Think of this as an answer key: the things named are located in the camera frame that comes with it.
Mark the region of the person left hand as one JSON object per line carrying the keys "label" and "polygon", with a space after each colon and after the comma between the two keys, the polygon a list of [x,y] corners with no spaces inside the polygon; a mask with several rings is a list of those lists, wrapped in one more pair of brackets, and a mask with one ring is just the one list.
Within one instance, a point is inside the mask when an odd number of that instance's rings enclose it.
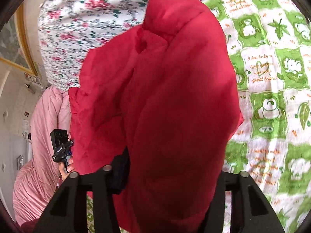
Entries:
{"label": "person left hand", "polygon": [[65,179],[69,176],[69,174],[75,171],[75,165],[73,157],[69,159],[69,166],[65,167],[64,163],[59,163],[59,173],[61,174],[62,181],[65,181]]}

